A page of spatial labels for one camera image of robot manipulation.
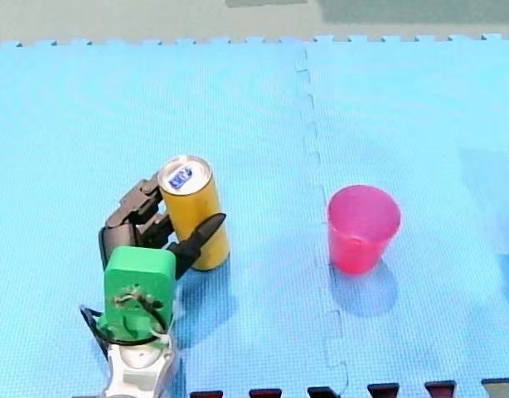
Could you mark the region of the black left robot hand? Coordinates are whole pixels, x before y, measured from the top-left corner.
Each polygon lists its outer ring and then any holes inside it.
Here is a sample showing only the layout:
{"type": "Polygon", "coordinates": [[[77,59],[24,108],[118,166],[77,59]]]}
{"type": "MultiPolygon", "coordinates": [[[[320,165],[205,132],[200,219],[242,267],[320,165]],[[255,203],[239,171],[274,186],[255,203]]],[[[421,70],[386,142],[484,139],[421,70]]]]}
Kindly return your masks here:
{"type": "Polygon", "coordinates": [[[213,237],[226,219],[215,212],[189,231],[187,238],[169,243],[175,232],[168,213],[159,211],[162,195],[159,185],[143,179],[119,201],[119,207],[105,221],[99,231],[99,251],[106,267],[114,250],[120,246],[148,249],[167,248],[175,256],[175,278],[180,279],[202,255],[203,246],[213,237]]]}

